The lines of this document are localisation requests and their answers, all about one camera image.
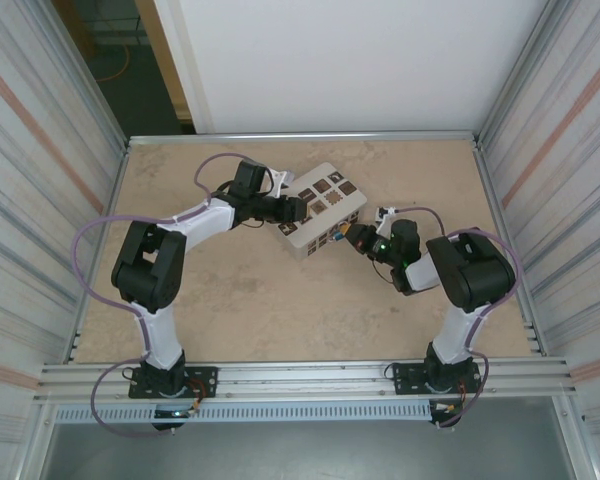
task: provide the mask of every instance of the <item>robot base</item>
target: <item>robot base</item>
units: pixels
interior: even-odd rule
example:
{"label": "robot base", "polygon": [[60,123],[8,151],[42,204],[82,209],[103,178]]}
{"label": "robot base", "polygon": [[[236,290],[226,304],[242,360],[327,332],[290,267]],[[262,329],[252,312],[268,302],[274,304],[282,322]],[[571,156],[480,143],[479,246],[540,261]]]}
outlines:
{"label": "robot base", "polygon": [[454,365],[442,364],[431,343],[424,362],[394,363],[391,366],[396,395],[460,395],[461,385],[465,393],[476,393],[481,382],[480,370],[473,358]]}
{"label": "robot base", "polygon": [[134,368],[129,386],[129,398],[199,398],[200,384],[204,385],[204,398],[216,396],[218,367],[185,365],[184,353],[170,370],[157,369],[146,362]]}

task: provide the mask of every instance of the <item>floor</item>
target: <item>floor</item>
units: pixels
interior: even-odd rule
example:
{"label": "floor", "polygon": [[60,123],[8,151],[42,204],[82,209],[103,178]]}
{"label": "floor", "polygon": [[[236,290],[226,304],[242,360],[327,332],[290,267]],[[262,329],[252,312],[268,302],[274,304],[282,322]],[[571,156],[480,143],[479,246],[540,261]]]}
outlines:
{"label": "floor", "polygon": [[41,478],[569,480],[565,453],[551,399],[485,399],[455,432],[416,421],[256,422],[129,440],[61,425]]}
{"label": "floor", "polygon": [[[377,205],[417,204],[436,209],[447,231],[495,231],[466,141],[136,146],[116,212],[166,217],[191,208],[203,198],[194,171],[222,151],[298,175],[329,161],[368,197],[362,221],[372,220]],[[215,187],[233,178],[235,168],[235,159],[218,160],[201,180]],[[439,235],[427,214],[410,218],[423,241]],[[110,272],[126,229],[111,226],[95,283],[109,298],[119,297]],[[402,296],[344,241],[298,262],[266,227],[239,227],[188,254],[175,316],[190,361],[397,359],[424,356],[448,305],[441,288]],[[530,354],[515,300],[489,317],[477,348],[490,356]],[[76,361],[111,362],[140,352],[131,316],[91,302]]]}

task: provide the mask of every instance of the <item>white wall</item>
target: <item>white wall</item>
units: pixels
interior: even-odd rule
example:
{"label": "white wall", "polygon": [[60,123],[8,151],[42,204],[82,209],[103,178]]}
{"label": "white wall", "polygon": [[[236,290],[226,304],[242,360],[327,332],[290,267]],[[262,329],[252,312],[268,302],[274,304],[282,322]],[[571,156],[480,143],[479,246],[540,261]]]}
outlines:
{"label": "white wall", "polygon": [[200,133],[478,129],[546,0],[158,0]]}

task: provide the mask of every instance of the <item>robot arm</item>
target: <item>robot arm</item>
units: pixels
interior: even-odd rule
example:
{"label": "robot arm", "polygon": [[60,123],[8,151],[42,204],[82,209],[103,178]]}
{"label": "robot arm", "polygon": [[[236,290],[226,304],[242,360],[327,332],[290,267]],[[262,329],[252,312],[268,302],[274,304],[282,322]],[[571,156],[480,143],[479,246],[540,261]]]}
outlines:
{"label": "robot arm", "polygon": [[[269,191],[261,192],[265,175],[269,176]],[[184,386],[185,356],[176,336],[173,301],[180,289],[187,252],[245,220],[269,223],[303,220],[307,215],[306,203],[280,194],[292,180],[290,172],[276,172],[243,160],[235,178],[212,194],[206,209],[203,210],[203,203],[182,212],[171,223],[130,225],[111,281],[122,299],[142,314],[146,325],[147,357],[140,368],[147,390],[173,396]],[[202,211],[178,221],[197,210]]]}
{"label": "robot arm", "polygon": [[513,269],[498,249],[477,233],[429,240],[428,252],[421,256],[415,222],[397,220],[388,232],[386,218],[380,215],[378,220],[378,229],[352,225],[346,232],[347,240],[371,260],[390,265],[393,285],[399,292],[413,295],[442,285],[451,303],[442,330],[427,350],[424,375],[420,372],[404,383],[413,381],[425,384],[432,392],[448,392],[460,380],[475,375],[470,347],[483,324],[483,312],[514,287]]}

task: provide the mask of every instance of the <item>aluminum rail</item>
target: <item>aluminum rail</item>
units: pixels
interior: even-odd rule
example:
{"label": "aluminum rail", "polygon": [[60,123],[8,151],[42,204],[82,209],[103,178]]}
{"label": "aluminum rail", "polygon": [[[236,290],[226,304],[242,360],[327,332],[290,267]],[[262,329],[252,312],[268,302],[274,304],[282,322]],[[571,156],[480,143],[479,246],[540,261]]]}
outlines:
{"label": "aluminum rail", "polygon": [[[421,363],[422,360],[395,360]],[[371,399],[454,398],[454,395],[396,396],[393,382],[383,377],[392,361],[217,363],[215,398],[207,402],[345,401]],[[483,363],[477,362],[483,371]],[[36,404],[88,403],[91,389],[109,365],[47,366],[42,372]],[[493,358],[483,396],[537,397],[575,394],[564,359],[557,357]],[[97,401],[107,404],[155,403],[150,399],[128,398],[129,381],[122,368],[109,374],[98,389]],[[181,403],[164,399],[160,403]]]}

